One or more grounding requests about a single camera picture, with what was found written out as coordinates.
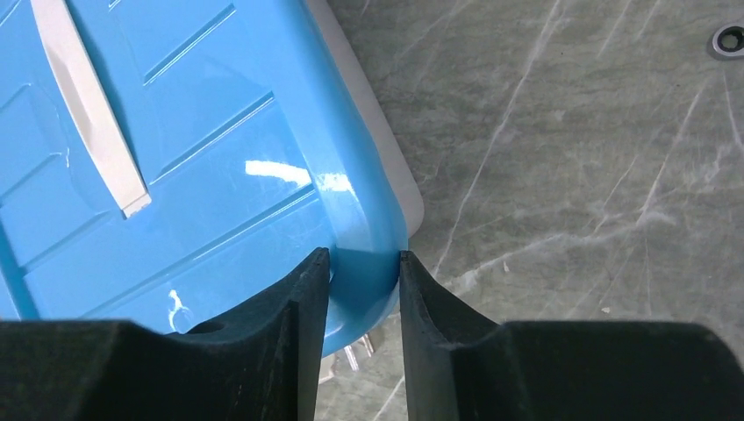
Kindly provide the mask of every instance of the blue plastic container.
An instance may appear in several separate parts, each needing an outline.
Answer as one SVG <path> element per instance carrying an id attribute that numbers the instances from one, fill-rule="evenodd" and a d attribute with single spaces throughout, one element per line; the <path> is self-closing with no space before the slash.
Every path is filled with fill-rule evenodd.
<path id="1" fill-rule="evenodd" d="M 131 318 L 185 332 L 317 246 L 324 354 L 390 312 L 404 216 L 301 0 L 70 0 L 152 197 L 125 219 L 47 63 L 0 1 L 0 318 Z"/>

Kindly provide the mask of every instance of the gray marble surface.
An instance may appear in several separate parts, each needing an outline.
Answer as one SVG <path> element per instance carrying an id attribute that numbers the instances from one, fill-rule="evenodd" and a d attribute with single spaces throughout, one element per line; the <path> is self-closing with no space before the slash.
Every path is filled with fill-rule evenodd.
<path id="1" fill-rule="evenodd" d="M 493 320 L 710 326 L 744 360 L 734 0 L 331 0 L 426 204 L 411 249 Z M 318 420 L 405 420 L 400 318 Z"/>

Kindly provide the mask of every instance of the circular metal ring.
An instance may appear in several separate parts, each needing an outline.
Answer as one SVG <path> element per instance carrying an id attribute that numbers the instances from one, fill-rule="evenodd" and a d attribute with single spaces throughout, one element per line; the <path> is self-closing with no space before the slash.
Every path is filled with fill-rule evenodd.
<path id="1" fill-rule="evenodd" d="M 744 58 L 744 23 L 726 25 L 712 37 L 713 52 L 720 59 Z"/>

